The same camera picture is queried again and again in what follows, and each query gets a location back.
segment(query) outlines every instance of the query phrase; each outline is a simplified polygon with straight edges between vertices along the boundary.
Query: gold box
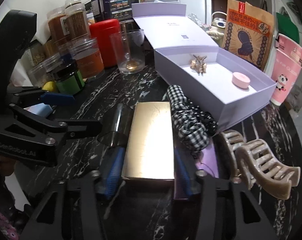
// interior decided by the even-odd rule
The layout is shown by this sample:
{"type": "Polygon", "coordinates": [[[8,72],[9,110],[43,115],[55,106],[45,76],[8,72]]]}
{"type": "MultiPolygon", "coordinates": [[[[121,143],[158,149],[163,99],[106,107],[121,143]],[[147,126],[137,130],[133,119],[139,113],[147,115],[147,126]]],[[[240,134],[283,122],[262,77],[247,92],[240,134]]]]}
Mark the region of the gold box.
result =
{"type": "Polygon", "coordinates": [[[174,180],[173,151],[170,103],[137,103],[122,178],[174,180]]]}

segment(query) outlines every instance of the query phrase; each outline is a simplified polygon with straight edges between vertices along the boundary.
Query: transparent cup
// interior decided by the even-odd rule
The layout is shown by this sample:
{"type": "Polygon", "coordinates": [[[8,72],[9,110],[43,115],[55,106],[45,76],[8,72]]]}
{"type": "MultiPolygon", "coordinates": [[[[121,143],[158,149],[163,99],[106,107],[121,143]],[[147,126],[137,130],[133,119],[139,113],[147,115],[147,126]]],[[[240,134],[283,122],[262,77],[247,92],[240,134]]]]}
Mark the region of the transparent cup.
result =
{"type": "Polygon", "coordinates": [[[110,40],[121,73],[133,74],[145,67],[143,30],[114,33],[110,40]]]}

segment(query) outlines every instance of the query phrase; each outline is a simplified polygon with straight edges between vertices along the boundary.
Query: brown paper bag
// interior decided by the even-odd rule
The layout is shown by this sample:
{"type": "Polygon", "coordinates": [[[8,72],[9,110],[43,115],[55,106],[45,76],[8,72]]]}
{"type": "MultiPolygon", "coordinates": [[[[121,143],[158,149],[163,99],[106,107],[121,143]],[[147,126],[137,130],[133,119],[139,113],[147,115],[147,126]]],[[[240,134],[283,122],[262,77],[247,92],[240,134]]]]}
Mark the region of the brown paper bag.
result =
{"type": "Polygon", "coordinates": [[[236,0],[228,0],[223,48],[245,59],[260,70],[268,60],[274,16],[260,8],[236,0]]]}

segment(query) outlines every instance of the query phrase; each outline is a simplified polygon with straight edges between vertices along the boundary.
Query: green label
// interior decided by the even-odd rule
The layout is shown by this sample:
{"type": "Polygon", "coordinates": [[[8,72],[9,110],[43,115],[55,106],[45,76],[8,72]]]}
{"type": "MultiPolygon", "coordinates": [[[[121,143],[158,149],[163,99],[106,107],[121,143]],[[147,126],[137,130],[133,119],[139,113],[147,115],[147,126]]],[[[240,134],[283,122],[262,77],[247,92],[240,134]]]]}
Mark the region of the green label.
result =
{"type": "Polygon", "coordinates": [[[76,75],[77,76],[72,76],[65,81],[56,82],[60,93],[74,95],[84,87],[84,82],[81,73],[78,71],[76,75]]]}

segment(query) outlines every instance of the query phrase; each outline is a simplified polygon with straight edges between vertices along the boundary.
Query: red sticker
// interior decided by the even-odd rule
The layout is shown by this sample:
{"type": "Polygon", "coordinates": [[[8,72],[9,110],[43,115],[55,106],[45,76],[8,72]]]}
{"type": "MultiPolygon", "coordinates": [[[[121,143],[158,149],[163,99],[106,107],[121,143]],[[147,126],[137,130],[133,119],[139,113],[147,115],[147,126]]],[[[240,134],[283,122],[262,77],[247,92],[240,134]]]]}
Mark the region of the red sticker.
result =
{"type": "Polygon", "coordinates": [[[245,12],[245,3],[243,3],[243,2],[238,3],[238,12],[239,13],[244,13],[245,12]]]}

